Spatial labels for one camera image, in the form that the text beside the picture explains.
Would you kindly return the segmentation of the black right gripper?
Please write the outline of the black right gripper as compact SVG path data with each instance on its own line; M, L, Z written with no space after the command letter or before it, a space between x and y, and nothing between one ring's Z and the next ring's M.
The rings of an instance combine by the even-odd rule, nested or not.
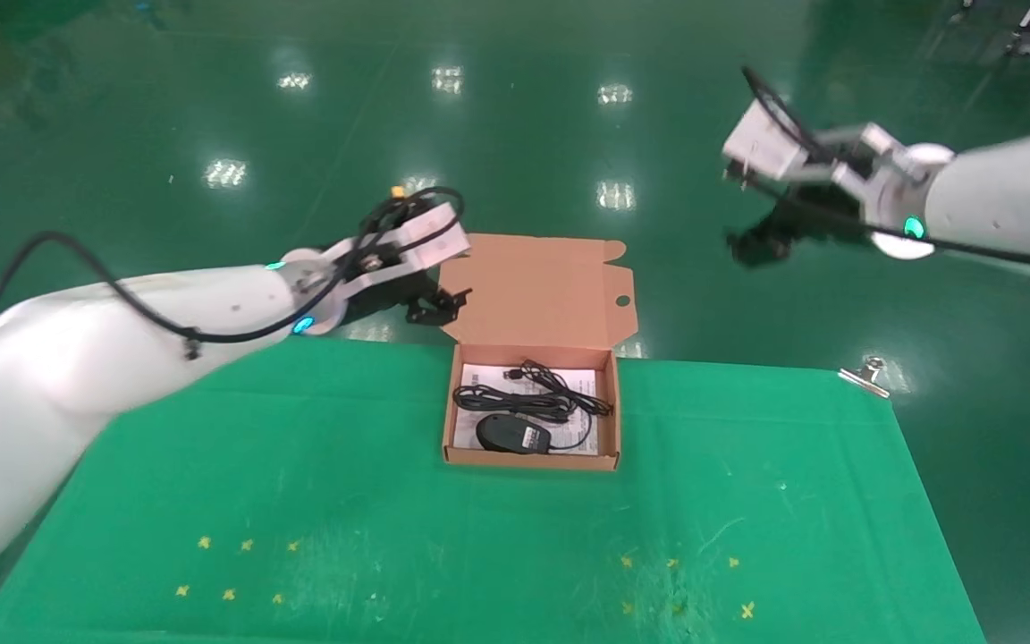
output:
M769 217L727 231L726 245L736 264L759 267L788 259L792 245L804 241L866 244L870 233L861 223L861 204L845 191L788 191Z

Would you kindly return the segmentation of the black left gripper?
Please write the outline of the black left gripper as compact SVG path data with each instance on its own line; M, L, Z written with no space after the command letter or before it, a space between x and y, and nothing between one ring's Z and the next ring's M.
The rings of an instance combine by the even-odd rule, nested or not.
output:
M409 325L449 325L458 318L459 309L467 304L473 290L451 292L438 286L430 272L404 275L373 285L347 301L346 314L340 326L354 325L396 307L404 308L404 321Z

